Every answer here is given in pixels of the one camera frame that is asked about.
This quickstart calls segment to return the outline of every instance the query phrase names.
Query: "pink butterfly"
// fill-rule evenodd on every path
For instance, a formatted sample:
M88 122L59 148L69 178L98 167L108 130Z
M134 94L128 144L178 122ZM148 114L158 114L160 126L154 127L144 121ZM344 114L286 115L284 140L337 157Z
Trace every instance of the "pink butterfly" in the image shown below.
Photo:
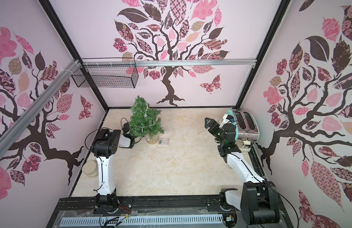
M91 117L91 112L89 111L89 109L91 109L91 106L93 106L89 101L86 101L86 99L84 97L82 97L81 95L81 103L83 106L82 111L80 112L78 119L83 119L83 118L88 118Z
M209 83L202 83L200 84L201 87L205 88L207 92L211 94L214 89L220 89L220 75L216 76L211 84Z

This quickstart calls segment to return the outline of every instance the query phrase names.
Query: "aluminum rail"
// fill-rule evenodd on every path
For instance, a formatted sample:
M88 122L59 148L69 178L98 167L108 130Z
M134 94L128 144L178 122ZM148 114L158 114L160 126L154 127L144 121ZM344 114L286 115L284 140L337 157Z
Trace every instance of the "aluminum rail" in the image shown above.
M90 62L83 62L84 66L94 65L128 65L134 61L100 61L92 59ZM205 59L205 60L160 60L160 61L136 61L136 66L206 66L206 65L255 65L256 59Z
M66 80L78 69L78 60L72 61L63 70L46 90L31 104L31 106L15 121L15 123L0 138L0 158L7 152L10 146L23 133L42 108L48 103L50 98L66 82Z

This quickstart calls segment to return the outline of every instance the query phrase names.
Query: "black wire basket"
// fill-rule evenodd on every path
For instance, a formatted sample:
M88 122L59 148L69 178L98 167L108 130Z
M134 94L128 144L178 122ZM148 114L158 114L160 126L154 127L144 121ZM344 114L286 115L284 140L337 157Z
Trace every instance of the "black wire basket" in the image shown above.
M138 81L138 71L134 58L122 59L121 62L87 62L72 75L77 87L90 87L91 77L96 87L135 88Z

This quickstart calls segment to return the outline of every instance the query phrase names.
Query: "green christmas tree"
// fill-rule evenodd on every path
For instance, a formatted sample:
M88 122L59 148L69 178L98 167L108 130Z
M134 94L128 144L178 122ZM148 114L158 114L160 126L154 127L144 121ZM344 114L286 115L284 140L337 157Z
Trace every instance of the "green christmas tree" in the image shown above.
M142 97L137 97L130 109L133 115L130 117L130 135L134 137L155 136L158 133L164 134L161 127L161 118L158 115L161 110L149 106Z

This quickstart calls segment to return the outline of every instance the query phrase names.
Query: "beige floor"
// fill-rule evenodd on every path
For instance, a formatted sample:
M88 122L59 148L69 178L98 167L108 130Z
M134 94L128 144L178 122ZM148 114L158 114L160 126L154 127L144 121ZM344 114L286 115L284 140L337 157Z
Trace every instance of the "beige floor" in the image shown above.
M164 135L169 146L149 145L143 138L132 149L118 148L114 183L118 196L219 194L222 188L241 184L233 169L219 156L214 137L204 128L204 118L217 121L227 108L162 109ZM109 111L104 127L121 129L128 109ZM250 163L248 154L244 154ZM93 154L88 160L95 160ZM98 176L81 175L72 196L95 196Z

